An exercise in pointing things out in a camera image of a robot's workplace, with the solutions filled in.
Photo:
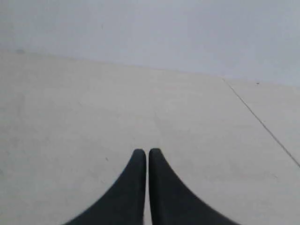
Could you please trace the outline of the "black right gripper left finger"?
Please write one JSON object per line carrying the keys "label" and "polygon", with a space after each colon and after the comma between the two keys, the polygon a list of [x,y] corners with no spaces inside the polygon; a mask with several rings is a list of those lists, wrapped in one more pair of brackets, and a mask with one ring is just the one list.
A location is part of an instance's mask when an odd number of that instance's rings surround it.
{"label": "black right gripper left finger", "polygon": [[146,191],[146,155],[136,149],[114,184],[67,225],[142,225]]}

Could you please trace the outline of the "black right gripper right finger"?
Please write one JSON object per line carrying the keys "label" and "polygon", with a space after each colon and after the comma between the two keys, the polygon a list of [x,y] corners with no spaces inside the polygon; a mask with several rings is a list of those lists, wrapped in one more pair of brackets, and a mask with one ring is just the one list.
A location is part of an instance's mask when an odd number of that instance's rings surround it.
{"label": "black right gripper right finger", "polygon": [[177,176],[161,149],[149,151],[149,197],[154,225],[236,225],[198,198]]}

